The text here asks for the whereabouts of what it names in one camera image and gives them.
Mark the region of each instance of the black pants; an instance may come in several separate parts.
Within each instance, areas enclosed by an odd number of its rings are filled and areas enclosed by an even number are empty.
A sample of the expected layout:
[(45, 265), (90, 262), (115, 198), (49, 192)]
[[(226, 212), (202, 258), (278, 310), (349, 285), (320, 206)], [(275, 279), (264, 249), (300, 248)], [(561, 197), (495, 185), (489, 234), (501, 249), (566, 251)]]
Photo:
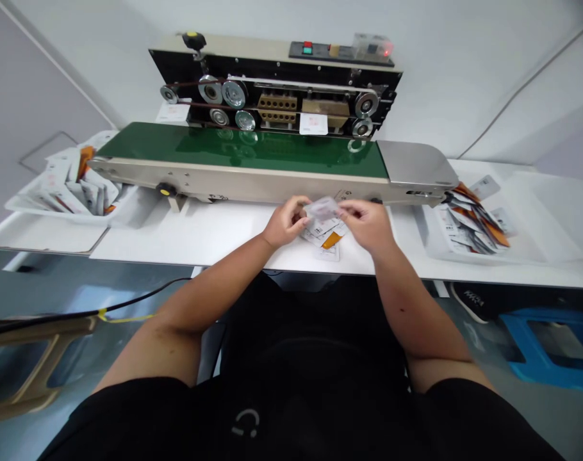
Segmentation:
[(404, 363), (375, 277), (344, 275), (319, 293), (294, 293), (260, 272), (222, 321), (227, 328), (221, 373), (243, 366), (279, 341), (301, 337), (344, 341), (384, 365)]

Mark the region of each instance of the green conveyor belt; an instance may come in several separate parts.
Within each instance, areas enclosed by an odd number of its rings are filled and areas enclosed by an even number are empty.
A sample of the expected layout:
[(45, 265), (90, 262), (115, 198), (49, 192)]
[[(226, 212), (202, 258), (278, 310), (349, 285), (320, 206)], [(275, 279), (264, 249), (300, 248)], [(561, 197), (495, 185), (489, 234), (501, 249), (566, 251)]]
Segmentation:
[[(354, 140), (352, 150), (360, 149)], [(262, 170), (387, 178), (377, 143), (351, 152), (349, 140), (134, 122), (98, 153), (103, 157), (158, 160)]]

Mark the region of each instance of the blue stool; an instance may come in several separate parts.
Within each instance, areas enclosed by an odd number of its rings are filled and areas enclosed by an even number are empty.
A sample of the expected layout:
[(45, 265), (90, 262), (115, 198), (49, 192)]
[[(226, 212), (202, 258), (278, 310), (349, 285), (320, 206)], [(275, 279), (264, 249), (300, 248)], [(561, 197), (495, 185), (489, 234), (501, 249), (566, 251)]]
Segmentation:
[(583, 313), (534, 307), (500, 316), (520, 348), (526, 363), (509, 362), (518, 378), (527, 382), (551, 384), (583, 391), (583, 369), (555, 364), (530, 329), (530, 321), (558, 322), (567, 325), (583, 346)]

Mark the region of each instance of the person's left hand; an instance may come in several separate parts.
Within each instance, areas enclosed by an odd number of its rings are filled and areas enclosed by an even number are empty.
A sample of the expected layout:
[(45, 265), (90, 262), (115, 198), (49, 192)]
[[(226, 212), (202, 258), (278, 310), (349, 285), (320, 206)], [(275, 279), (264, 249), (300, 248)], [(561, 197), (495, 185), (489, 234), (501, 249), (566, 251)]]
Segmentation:
[(291, 243), (311, 221), (303, 205), (311, 203), (304, 195), (294, 195), (272, 213), (261, 236), (274, 248)]

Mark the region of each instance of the person's right hand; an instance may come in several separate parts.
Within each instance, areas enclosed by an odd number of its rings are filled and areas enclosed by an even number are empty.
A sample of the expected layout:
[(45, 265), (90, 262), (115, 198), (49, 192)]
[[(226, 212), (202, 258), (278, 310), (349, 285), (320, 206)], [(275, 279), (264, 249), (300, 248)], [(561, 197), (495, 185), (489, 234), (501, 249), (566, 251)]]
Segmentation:
[(339, 217), (372, 256), (396, 245), (390, 218), (383, 205), (365, 200), (344, 200), (338, 206)]

